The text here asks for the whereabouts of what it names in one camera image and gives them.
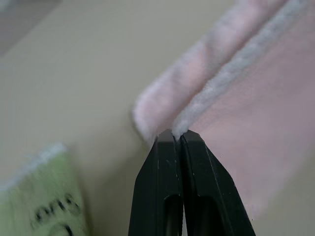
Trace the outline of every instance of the pink fleece fabric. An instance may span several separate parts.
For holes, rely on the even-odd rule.
[[[284,4],[242,1],[144,91],[133,117],[149,145]],[[223,37],[229,34],[234,37]],[[250,218],[267,208],[315,144],[314,76],[315,1],[310,0],[288,30],[189,126],[232,175]]]

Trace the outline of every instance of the blurry object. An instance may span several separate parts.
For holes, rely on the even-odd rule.
[[[0,12],[6,10],[11,3],[12,0],[0,0]]]
[[[43,20],[61,0],[0,0],[0,56]]]
[[[83,199],[63,144],[0,187],[0,235],[88,236]]]

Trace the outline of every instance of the clip jaw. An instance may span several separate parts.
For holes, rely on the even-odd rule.
[[[128,236],[181,236],[183,204],[188,236],[254,236],[234,182],[188,131],[175,141],[161,133],[134,187]]]

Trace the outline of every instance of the cream background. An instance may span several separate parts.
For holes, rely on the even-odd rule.
[[[94,235],[127,235],[133,184],[146,155],[129,118],[131,106],[231,5],[64,0],[0,58],[1,184],[29,155],[64,142]],[[257,235],[314,235],[310,162],[253,221]]]

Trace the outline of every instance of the light green label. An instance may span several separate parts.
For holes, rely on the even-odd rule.
[[[65,148],[38,157],[0,192],[1,236],[88,236],[83,201]]]

